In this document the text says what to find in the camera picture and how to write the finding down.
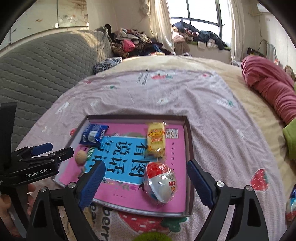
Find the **person's left hand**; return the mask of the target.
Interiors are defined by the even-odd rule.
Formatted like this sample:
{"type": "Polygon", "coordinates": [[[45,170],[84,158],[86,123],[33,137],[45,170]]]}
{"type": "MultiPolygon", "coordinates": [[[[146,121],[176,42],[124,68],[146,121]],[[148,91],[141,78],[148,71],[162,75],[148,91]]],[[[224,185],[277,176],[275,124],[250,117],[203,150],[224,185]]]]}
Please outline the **person's left hand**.
{"type": "MultiPolygon", "coordinates": [[[[33,205],[35,202],[35,199],[30,195],[31,192],[34,192],[36,190],[36,186],[34,184],[29,184],[28,185],[28,193],[27,193],[27,213],[28,215],[31,214],[33,205]]],[[[9,230],[12,236],[14,237],[20,237],[21,235],[19,234],[17,228],[15,227],[9,213],[8,209],[11,207],[11,199],[8,195],[1,195],[1,219],[4,222],[6,228],[9,230]]]]}

